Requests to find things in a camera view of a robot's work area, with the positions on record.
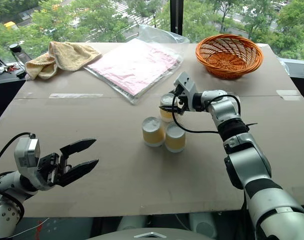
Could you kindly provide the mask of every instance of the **pink cloth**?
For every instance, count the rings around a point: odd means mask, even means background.
[[[135,96],[156,83],[177,60],[178,55],[157,43],[133,39],[87,67]]]

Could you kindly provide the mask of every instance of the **wicker basket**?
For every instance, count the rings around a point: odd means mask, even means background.
[[[196,57],[209,73],[228,80],[255,71],[263,61],[263,53],[255,43],[233,34],[202,40],[196,47]]]

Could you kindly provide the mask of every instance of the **yellow towel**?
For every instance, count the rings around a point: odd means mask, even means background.
[[[51,41],[48,52],[25,64],[26,72],[31,79],[39,76],[49,79],[57,72],[57,68],[76,71],[102,54],[92,47],[72,42]]]

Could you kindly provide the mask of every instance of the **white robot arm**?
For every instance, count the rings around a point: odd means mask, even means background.
[[[174,85],[174,95],[182,107],[161,108],[173,115],[184,111],[211,113],[227,154],[224,159],[227,173],[233,186],[245,192],[257,239],[304,240],[304,209],[271,179],[270,164],[229,95],[222,90],[198,93],[185,72]]]
[[[10,237],[16,224],[23,218],[23,202],[38,190],[46,191],[72,183],[89,173],[98,160],[81,163],[75,167],[67,164],[69,155],[91,146],[95,139],[83,139],[61,148],[62,155],[51,153],[40,158],[39,140],[34,134],[22,137],[15,149],[18,171],[0,174],[0,238]]]

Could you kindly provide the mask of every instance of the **brown cardboard surface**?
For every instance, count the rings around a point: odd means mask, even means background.
[[[142,140],[144,118],[159,115],[159,97],[139,105],[123,98],[15,99],[0,119],[0,149],[17,133],[40,139],[41,156],[83,138],[97,138],[69,163],[99,158],[88,175],[66,186],[40,191],[24,202],[27,217],[98,217],[239,209],[242,191],[225,170],[216,134],[186,134],[182,153]],[[304,100],[279,96],[241,97],[242,118],[257,122],[250,132],[272,167],[276,183],[304,205]],[[213,130],[208,113],[187,112],[192,130]],[[0,173],[15,171],[13,144],[0,160]]]
[[[83,43],[92,46],[103,54],[123,43]],[[276,90],[297,90],[285,70],[277,60],[271,48],[261,47],[264,60],[261,67],[238,80],[220,80],[210,75],[195,56],[196,44],[189,44],[182,66],[163,83],[157,84],[143,95],[161,96],[173,89],[173,82],[183,71],[186,71],[196,82],[200,92],[221,89],[234,92],[239,96],[277,96]],[[16,99],[48,98],[50,94],[103,94],[107,98],[122,97],[119,93],[99,80],[85,69],[76,72],[59,71],[48,80],[36,79],[27,81],[16,95]]]

